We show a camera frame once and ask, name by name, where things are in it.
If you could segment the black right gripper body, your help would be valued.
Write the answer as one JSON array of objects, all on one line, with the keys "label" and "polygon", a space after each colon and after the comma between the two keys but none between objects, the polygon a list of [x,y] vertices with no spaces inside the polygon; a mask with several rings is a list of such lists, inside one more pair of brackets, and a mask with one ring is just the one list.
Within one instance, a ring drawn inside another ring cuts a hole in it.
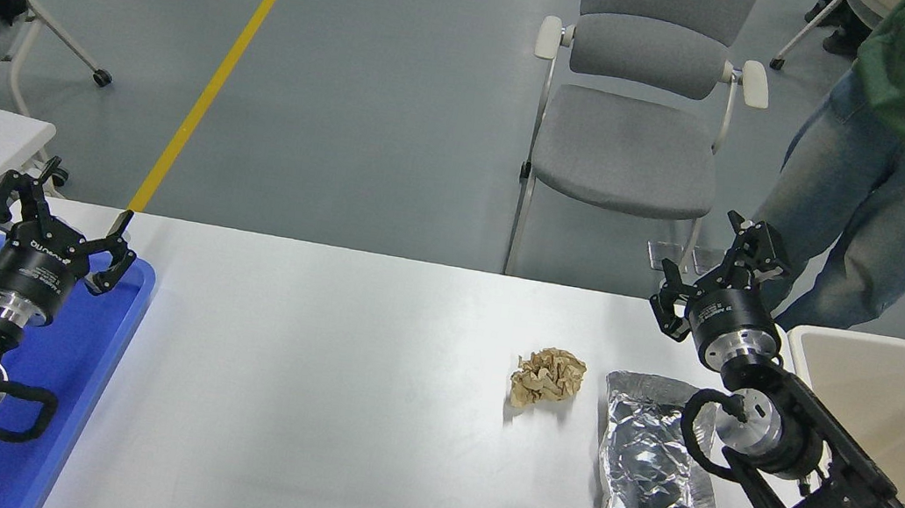
[{"label": "black right gripper body", "polygon": [[698,361],[724,368],[742,357],[777,361],[782,349],[778,329],[752,289],[688,285],[680,330],[675,337],[691,337]]}]

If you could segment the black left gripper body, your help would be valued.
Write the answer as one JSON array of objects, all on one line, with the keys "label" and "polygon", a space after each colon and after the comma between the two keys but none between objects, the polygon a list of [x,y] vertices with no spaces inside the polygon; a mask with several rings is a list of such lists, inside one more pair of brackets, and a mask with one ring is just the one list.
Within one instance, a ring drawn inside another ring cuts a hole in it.
[{"label": "black left gripper body", "polygon": [[76,237],[20,222],[0,249],[0,292],[14,292],[44,313],[61,311],[78,279],[87,275],[89,257],[76,251]]}]

